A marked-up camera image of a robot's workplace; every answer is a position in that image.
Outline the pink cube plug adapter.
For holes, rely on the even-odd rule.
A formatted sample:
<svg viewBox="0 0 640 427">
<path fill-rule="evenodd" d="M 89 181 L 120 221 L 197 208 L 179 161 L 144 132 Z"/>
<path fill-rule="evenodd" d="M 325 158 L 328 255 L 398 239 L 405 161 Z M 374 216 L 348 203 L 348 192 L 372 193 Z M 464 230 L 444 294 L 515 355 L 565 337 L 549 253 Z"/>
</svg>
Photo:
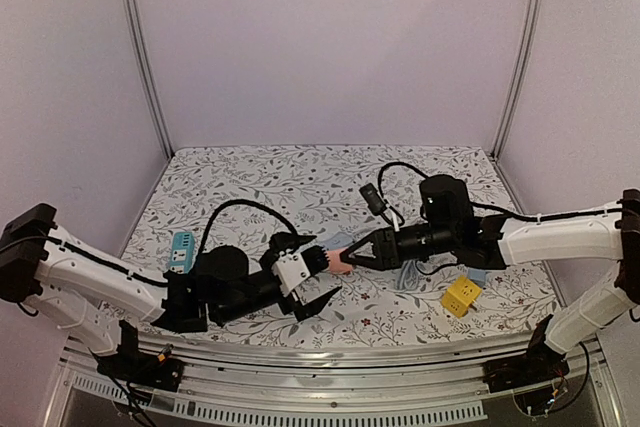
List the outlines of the pink cube plug adapter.
<svg viewBox="0 0 640 427">
<path fill-rule="evenodd" d="M 341 260 L 343 249 L 335 249 L 327 252 L 329 265 L 328 271 L 332 275 L 348 275 L 353 271 L 353 266 Z"/>
</svg>

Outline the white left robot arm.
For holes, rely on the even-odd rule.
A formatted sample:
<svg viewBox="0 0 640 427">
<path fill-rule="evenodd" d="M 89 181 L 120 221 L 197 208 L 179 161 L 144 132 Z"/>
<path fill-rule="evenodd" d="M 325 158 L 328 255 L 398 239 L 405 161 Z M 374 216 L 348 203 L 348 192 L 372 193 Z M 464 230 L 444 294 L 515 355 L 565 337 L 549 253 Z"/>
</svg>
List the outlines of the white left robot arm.
<svg viewBox="0 0 640 427">
<path fill-rule="evenodd" d="M 70 234 L 55 221 L 57 211 L 40 203 L 7 223 L 1 232 L 1 298 L 28 305 L 61 330 L 80 339 L 128 381 L 148 373 L 148 359 L 127 335 L 136 330 L 105 318 L 92 300 L 176 334 L 223 327 L 276 305 L 304 321 L 321 313 L 337 294 L 331 289 L 308 303 L 297 289 L 328 270 L 329 255 L 313 236 L 293 226 L 274 234 L 256 272 L 239 248 L 222 245 L 199 252 L 186 273 L 151 274 Z"/>
</svg>

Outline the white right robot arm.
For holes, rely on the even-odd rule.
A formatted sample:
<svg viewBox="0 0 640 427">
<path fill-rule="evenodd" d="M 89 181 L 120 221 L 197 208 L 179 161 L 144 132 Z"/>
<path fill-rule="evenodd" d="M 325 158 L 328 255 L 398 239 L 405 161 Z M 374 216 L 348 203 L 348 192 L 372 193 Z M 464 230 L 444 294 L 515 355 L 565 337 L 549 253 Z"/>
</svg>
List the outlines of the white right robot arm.
<svg viewBox="0 0 640 427">
<path fill-rule="evenodd" d="M 537 383 L 579 342 L 639 304 L 639 192 L 582 211 L 524 216 L 493 207 L 478 216 L 464 181 L 435 175 L 420 184 L 425 222 L 381 228 L 345 249 L 342 262 L 376 271 L 450 253 L 467 266 L 504 270 L 530 262 L 605 259 L 605 276 L 568 307 L 541 321 L 517 374 Z"/>
</svg>

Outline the light blue power strip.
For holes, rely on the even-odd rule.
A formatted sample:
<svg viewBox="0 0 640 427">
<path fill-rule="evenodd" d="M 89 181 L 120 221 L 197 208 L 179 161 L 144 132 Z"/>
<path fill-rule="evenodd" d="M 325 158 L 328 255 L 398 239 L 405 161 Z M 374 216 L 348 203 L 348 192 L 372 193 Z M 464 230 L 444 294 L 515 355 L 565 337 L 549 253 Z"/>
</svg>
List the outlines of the light blue power strip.
<svg viewBox="0 0 640 427">
<path fill-rule="evenodd" d="M 327 251 L 342 250 L 351 245 L 353 238 L 346 233 L 338 232 L 328 239 L 320 242 L 320 245 Z"/>
</svg>

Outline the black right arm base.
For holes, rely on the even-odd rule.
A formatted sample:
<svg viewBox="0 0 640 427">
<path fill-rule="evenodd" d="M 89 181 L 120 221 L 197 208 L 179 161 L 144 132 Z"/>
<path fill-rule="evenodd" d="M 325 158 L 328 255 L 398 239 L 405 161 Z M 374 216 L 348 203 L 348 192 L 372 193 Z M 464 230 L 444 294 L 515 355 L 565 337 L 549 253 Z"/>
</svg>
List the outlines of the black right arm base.
<svg viewBox="0 0 640 427">
<path fill-rule="evenodd" d="M 548 315 L 536 326 L 524 353 L 489 360 L 482 365 L 482 381 L 490 393 L 546 384 L 514 397 L 516 407 L 530 417 L 551 412 L 566 387 L 566 375 L 569 373 L 566 355 L 556 353 L 544 343 L 545 330 L 551 318 Z"/>
</svg>

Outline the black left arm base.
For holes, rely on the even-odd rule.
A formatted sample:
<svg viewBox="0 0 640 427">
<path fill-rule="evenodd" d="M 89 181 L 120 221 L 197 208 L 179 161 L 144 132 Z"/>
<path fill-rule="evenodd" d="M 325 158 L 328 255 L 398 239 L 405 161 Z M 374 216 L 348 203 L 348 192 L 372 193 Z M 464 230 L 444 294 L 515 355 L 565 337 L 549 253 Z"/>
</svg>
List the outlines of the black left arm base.
<svg viewBox="0 0 640 427">
<path fill-rule="evenodd" d="M 120 320 L 120 343 L 114 354 L 97 356 L 98 372 L 129 384 L 177 392 L 185 364 L 173 356 L 174 346 L 166 344 L 158 353 L 139 348 L 138 330 Z"/>
</svg>

